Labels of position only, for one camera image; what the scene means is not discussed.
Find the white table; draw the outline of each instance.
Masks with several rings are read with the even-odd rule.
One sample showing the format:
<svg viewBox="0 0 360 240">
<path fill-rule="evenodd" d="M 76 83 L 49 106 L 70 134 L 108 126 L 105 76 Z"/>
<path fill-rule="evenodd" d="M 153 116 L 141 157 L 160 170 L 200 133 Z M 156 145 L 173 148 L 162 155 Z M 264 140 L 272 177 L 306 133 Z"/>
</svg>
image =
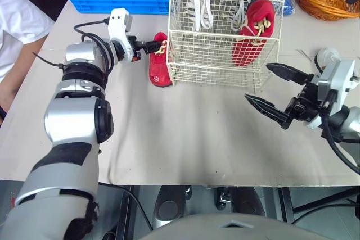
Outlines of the white table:
<svg viewBox="0 0 360 240">
<path fill-rule="evenodd" d="M 40 54 L 63 62 L 68 44 L 78 42 L 75 24 L 108 15 L 78 13 L 68 1 Z M 167 16 L 135 15 L 130 34 L 152 40 L 167 32 Z M 299 7 L 284 18 L 280 59 L 315 72 L 311 56 L 335 47 L 345 57 L 360 56 L 360 21 L 316 20 Z M 89 31 L 107 37 L 105 25 Z M 250 186 L 360 185 L 360 177 L 332 152 L 321 131 L 294 121 L 288 130 L 261 115 L 238 88 L 178 83 L 157 88 L 148 79 L 148 57 L 118 64 L 110 75 L 114 134 L 101 145 L 99 181 L 115 184 L 194 184 Z M 43 115 L 61 71 L 36 60 L 0 128 L 0 178 L 25 180 L 50 149 Z M 285 109 L 301 86 L 273 76 L 259 96 Z M 348 106 L 360 105 L 360 88 Z"/>
</svg>

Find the black cable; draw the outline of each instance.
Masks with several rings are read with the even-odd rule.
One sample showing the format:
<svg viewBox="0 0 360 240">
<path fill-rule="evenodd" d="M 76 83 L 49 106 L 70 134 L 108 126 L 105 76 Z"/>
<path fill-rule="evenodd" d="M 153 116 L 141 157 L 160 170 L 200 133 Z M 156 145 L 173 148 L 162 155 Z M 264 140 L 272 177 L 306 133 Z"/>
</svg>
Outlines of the black cable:
<svg viewBox="0 0 360 240">
<path fill-rule="evenodd" d="M 360 143 L 360 139 L 341 139 L 342 143 Z"/>
<path fill-rule="evenodd" d="M 105 59 L 105 74 L 106 74 L 106 77 L 108 77 L 108 75 L 111 73 L 111 71 L 114 68 L 115 60 L 114 60 L 113 53 L 111 52 L 111 50 L 108 49 L 108 46 L 106 45 L 106 42 L 102 38 L 100 38 L 98 35 L 93 34 L 93 33 L 86 33 L 86 32 L 79 29 L 79 28 L 81 28 L 83 26 L 103 24 L 103 23 L 108 24 L 109 23 L 108 19 L 104 19 L 104 20 L 101 20 L 101 21 L 94 21 L 94 22 L 86 22 L 84 24 L 79 24 L 79 25 L 74 26 L 74 30 L 82 35 L 82 37 L 81 37 L 82 42 L 84 41 L 84 37 L 88 37 L 89 39 L 93 40 L 96 43 L 96 45 L 100 48 L 101 53 L 103 54 L 104 59 Z M 109 58 L 107 56 L 107 53 L 106 53 L 105 49 L 107 49 L 109 51 L 110 61 L 109 61 Z"/>
<path fill-rule="evenodd" d="M 129 194 L 129 195 L 134 199 L 134 201 L 136 202 L 137 206 L 139 207 L 140 212 L 141 212 L 142 216 L 144 217 L 148 228 L 149 228 L 150 230 L 153 230 L 152 225 L 151 225 L 148 217 L 146 216 L 145 211 L 144 211 L 144 209 L 142 208 L 142 205 L 141 205 L 140 201 L 138 200 L 138 198 L 135 196 L 134 193 L 132 193 L 130 190 L 128 190 L 128 189 L 126 189 L 126 188 L 124 188 L 124 187 L 121 187 L 121 186 L 119 186 L 119 185 L 109 185 L 109 184 L 105 184 L 105 183 L 100 183 L 100 184 L 101 184 L 101 185 L 104 185 L 104 186 L 107 186 L 107 187 L 111 187 L 111 188 L 119 188 L 119 189 L 121 189 L 122 191 L 125 191 L 127 194 Z"/>
<path fill-rule="evenodd" d="M 41 59 L 42 61 L 44 61 L 46 64 L 49 64 L 51 66 L 54 66 L 54 67 L 58 67 L 59 69 L 64 69 L 64 64 L 56 64 L 56 63 L 53 63 L 53 62 L 50 62 L 50 61 L 47 61 L 45 58 L 41 57 L 40 55 L 38 55 L 37 53 L 33 52 L 33 55 L 35 55 L 36 57 L 38 57 L 39 59 Z"/>
<path fill-rule="evenodd" d="M 91 35 L 92 37 L 94 37 L 95 39 L 97 39 L 97 40 L 109 51 L 109 55 L 110 55 L 110 67 L 109 67 L 109 65 L 108 65 L 108 71 L 109 71 L 108 74 L 110 74 L 110 73 L 112 72 L 113 68 L 114 68 L 114 63 L 115 63 L 114 55 L 113 55 L 113 53 L 112 53 L 112 51 L 111 51 L 110 45 L 108 45 L 102 38 L 100 38 L 100 37 L 99 37 L 98 35 L 96 35 L 96 34 L 93 34 L 93 33 L 86 33 L 86 34 Z M 83 34 L 83 35 L 81 36 L 82 42 L 84 41 L 84 37 L 85 37 L 85 35 Z"/>
<path fill-rule="evenodd" d="M 323 70 L 320 68 L 319 63 L 317 62 L 317 55 L 315 55 L 314 62 L 317 70 L 319 71 L 320 74 L 322 74 Z"/>
<path fill-rule="evenodd" d="M 304 215 L 300 216 L 299 218 L 295 219 L 292 224 L 296 224 L 297 222 L 299 222 L 301 219 L 303 219 L 304 217 L 317 212 L 319 210 L 325 209 L 325 208 L 331 208 L 331 207 L 359 207 L 360 203 L 336 203 L 333 205 L 324 205 L 324 206 L 320 206 L 318 208 L 315 208 L 309 212 L 306 212 Z"/>
<path fill-rule="evenodd" d="M 347 165 L 347 167 L 349 167 L 355 173 L 360 175 L 360 168 L 355 166 L 351 161 L 349 161 L 336 146 L 334 138 L 332 137 L 332 134 L 331 134 L 330 127 L 329 127 L 329 115 L 328 114 L 320 114 L 320 117 L 321 117 L 322 129 L 325 132 L 326 140 L 329 143 L 332 150 L 335 152 L 335 154 L 338 156 L 338 158 L 341 159 L 343 161 L 343 163 L 345 163 Z"/>
</svg>

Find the floor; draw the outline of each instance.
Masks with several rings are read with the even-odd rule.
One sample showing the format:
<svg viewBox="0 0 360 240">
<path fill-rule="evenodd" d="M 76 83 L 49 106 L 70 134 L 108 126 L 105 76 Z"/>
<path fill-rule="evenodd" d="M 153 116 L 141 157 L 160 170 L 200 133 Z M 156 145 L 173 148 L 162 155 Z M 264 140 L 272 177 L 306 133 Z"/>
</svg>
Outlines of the floor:
<svg viewBox="0 0 360 240">
<path fill-rule="evenodd" d="M 21 188 L 22 182 L 0 181 L 0 232 L 1 224 L 11 209 L 11 200 L 16 196 Z M 145 185 L 139 190 L 139 200 L 143 208 L 152 219 L 156 196 L 160 186 Z M 331 194 L 345 190 L 345 187 L 332 188 L 290 188 L 292 204 L 294 207 L 317 200 Z M 273 188 L 256 187 L 256 191 L 264 206 L 266 216 L 281 220 L 281 210 L 278 201 L 277 191 Z M 110 230 L 118 221 L 120 206 L 120 196 L 122 192 L 115 188 L 99 187 L 98 202 L 100 205 L 100 218 L 94 230 L 88 235 L 86 240 L 102 239 L 103 234 Z M 209 188 L 195 186 L 192 191 L 192 198 L 187 201 L 186 215 L 198 213 L 219 212 L 213 204 L 213 190 Z M 227 206 L 224 212 L 230 212 Z M 359 240 L 360 239 L 360 220 L 355 217 L 354 208 L 341 207 L 324 209 L 311 214 L 298 223 L 299 227 L 310 230 L 333 240 Z M 137 210 L 134 225 L 134 239 L 138 240 L 149 232 L 146 223 Z"/>
</svg>

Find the white shirt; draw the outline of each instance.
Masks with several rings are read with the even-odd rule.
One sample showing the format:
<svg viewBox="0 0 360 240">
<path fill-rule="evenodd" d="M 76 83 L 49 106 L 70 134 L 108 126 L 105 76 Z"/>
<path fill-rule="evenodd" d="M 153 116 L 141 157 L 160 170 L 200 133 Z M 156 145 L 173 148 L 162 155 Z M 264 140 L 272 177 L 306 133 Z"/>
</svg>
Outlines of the white shirt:
<svg viewBox="0 0 360 240">
<path fill-rule="evenodd" d="M 0 0 L 0 81 L 13 67 L 23 44 L 43 38 L 52 25 L 29 0 Z"/>
</svg>

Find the white wire basket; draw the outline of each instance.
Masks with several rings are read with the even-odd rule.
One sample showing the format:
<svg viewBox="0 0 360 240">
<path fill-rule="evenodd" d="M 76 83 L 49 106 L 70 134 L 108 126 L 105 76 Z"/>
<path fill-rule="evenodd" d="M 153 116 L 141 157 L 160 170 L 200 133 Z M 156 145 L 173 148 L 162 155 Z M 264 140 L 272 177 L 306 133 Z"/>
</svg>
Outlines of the white wire basket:
<svg viewBox="0 0 360 240">
<path fill-rule="evenodd" d="M 276 16 L 270 38 L 232 30 L 230 21 L 239 10 L 239 0 L 210 0 L 213 27 L 193 31 L 194 22 L 186 14 L 188 2 L 170 0 L 166 64 L 173 84 L 188 81 L 260 90 L 271 76 L 266 63 L 278 61 L 284 0 L 271 0 Z M 256 56 L 247 50 L 254 44 L 261 44 Z M 248 64 L 237 65 L 244 61 Z"/>
</svg>

